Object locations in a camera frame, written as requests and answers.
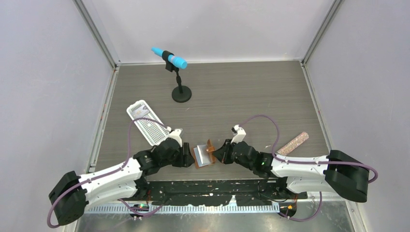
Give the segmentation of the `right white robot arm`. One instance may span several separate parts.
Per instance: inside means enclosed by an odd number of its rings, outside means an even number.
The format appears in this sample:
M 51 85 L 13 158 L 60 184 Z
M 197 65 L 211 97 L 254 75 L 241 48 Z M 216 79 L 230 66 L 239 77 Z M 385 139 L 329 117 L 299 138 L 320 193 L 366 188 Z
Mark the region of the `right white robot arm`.
M 276 192 L 289 198 L 301 192 L 330 192 L 358 203 L 367 202 L 370 167 L 339 150 L 319 157 L 286 157 L 259 152 L 246 142 L 227 139 L 213 156 L 236 163 L 256 176 L 277 179 Z

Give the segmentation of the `brown leather card holder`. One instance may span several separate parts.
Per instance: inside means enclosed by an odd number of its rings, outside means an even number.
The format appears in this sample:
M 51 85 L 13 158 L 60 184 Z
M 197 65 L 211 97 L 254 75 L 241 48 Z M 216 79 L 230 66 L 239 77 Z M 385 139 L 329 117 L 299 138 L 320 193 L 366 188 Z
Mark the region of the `brown leather card holder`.
M 195 160 L 195 167 L 200 169 L 213 165 L 216 162 L 216 158 L 213 156 L 214 151 L 215 147 L 210 139 L 207 140 L 206 144 L 194 146 L 191 152 Z

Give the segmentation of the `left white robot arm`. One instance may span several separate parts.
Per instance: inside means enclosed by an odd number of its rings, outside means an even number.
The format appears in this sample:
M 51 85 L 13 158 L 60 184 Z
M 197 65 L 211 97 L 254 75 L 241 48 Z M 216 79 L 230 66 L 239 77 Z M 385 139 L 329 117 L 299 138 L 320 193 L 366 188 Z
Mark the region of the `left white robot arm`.
M 143 200 L 148 194 L 146 176 L 162 167 L 189 167 L 194 163 L 189 143 L 167 138 L 151 149 L 137 152 L 125 162 L 101 171 L 77 175 L 66 173 L 49 193 L 52 207 L 47 216 L 50 228 L 78 220 L 85 211 L 114 200 Z

